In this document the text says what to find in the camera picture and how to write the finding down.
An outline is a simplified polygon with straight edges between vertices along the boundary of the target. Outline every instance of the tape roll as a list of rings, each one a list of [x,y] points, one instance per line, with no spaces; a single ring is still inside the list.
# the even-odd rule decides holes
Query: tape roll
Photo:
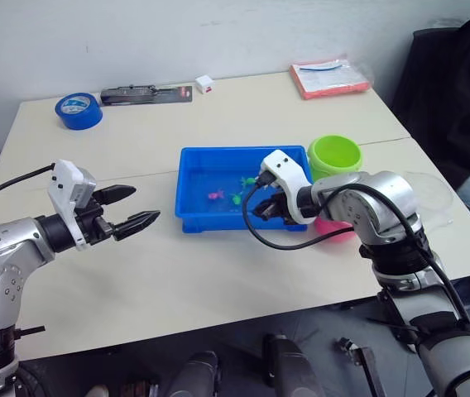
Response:
[[[103,118],[97,99],[89,93],[72,93],[63,97],[55,105],[55,112],[70,130],[85,130]]]

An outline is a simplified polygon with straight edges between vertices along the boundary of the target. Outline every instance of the cable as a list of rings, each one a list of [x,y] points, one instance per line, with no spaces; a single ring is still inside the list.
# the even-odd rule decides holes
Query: cable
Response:
[[[265,246],[269,246],[270,248],[275,248],[277,250],[282,250],[282,251],[293,251],[293,250],[299,250],[301,248],[305,248],[307,246],[312,246],[313,244],[317,244],[318,242],[322,242],[323,240],[327,240],[330,237],[337,236],[338,234],[346,233],[346,232],[353,232],[354,229],[352,227],[345,227],[344,229],[336,230],[331,233],[324,234],[322,236],[316,237],[313,240],[309,240],[307,242],[303,242],[301,244],[296,244],[294,246],[281,246],[279,244],[275,244],[274,242],[270,242],[267,239],[265,239],[263,236],[261,236],[257,230],[253,227],[252,223],[250,222],[250,218],[248,217],[248,201],[250,201],[250,198],[252,195],[261,187],[259,184],[255,184],[253,186],[252,191],[248,193],[248,195],[244,198],[242,201],[242,218],[244,219],[244,223],[246,223],[246,226],[250,233],[260,242],[262,242]]]
[[[456,289],[453,287],[452,283],[450,282],[450,279],[447,277],[447,275],[444,273],[444,271],[439,267],[437,262],[434,260],[432,255],[427,252],[425,249],[420,246],[420,241],[418,238],[415,236],[415,233],[413,229],[411,228],[410,223],[404,216],[401,210],[391,201],[389,200],[384,194],[379,192],[378,190],[372,188],[371,186],[366,186],[365,184],[345,184],[342,185],[338,188],[336,188],[322,203],[321,208],[325,211],[327,211],[328,204],[332,199],[334,199],[338,193],[347,190],[347,189],[352,189],[352,190],[358,190],[363,193],[367,193],[370,196],[372,196],[375,199],[378,199],[381,203],[386,205],[399,219],[400,224],[402,227],[405,229],[406,236],[415,243],[415,248],[417,251],[420,253],[420,255],[423,257],[423,259],[429,264],[429,266],[434,269],[435,274],[441,279],[443,282],[445,288],[448,291],[448,295],[450,299],[452,300],[452,303],[456,307],[460,317],[466,322],[470,324],[470,317],[468,316],[467,310],[465,310],[465,306],[463,305],[463,302],[461,301],[461,298],[459,297],[458,293],[456,292]]]
[[[51,171],[53,170],[53,168],[55,168],[55,163],[51,163],[50,165],[46,166],[46,167],[43,167],[43,168],[40,168],[38,170],[34,170],[28,174],[25,174],[25,175],[22,175],[22,176],[18,176],[14,179],[11,179],[11,180],[8,180],[7,182],[5,182],[4,184],[0,184],[0,191],[1,190],[4,190],[5,188],[8,188],[9,186],[12,186],[14,184],[17,184],[18,182],[22,182],[23,180],[26,180],[26,179],[29,179],[29,178],[32,178],[33,176],[37,176],[37,175],[40,175],[40,174],[44,174],[45,172],[47,171]]]

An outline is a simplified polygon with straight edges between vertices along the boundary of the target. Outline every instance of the person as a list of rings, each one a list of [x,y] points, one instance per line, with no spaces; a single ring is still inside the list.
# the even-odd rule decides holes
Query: person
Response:
[[[392,110],[470,211],[470,21],[420,33]],[[470,312],[470,278],[455,286]]]

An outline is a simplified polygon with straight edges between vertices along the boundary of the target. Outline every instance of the pink toy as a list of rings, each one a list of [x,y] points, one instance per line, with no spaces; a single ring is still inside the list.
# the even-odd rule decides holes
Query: pink toy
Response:
[[[216,192],[208,193],[208,199],[210,200],[218,200],[218,199],[223,199],[224,198],[224,191],[223,190],[218,190]]]
[[[351,227],[351,223],[340,222],[340,221],[324,221],[321,218],[316,218],[314,221],[316,230],[319,234],[327,234],[336,230],[344,229],[345,227]],[[347,232],[338,234],[337,236],[329,238],[331,242],[346,242],[347,240],[355,236],[354,232]]]

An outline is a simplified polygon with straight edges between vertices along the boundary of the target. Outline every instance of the table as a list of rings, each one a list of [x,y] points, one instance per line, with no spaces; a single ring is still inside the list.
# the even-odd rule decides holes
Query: table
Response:
[[[423,172],[443,179],[411,138],[362,147],[369,172]],[[273,313],[372,296],[379,291],[355,237],[275,251],[246,231],[185,235],[174,215],[177,172],[111,179],[138,191],[107,207],[118,222],[143,209],[162,214],[142,233],[87,251],[65,251],[27,281],[18,326],[46,331],[17,342],[22,360],[77,352]],[[53,213],[44,189],[0,193],[0,222]],[[470,213],[454,195],[453,223],[432,232],[452,279],[470,275]],[[279,243],[308,233],[263,232]]]
[[[185,146],[304,145],[339,134],[359,144],[410,136],[372,90],[305,101],[288,73],[218,80],[192,103],[103,108],[88,130],[66,129],[58,98],[20,105],[2,154],[0,184],[59,158],[96,179],[178,170]],[[14,189],[45,187],[46,178]]]

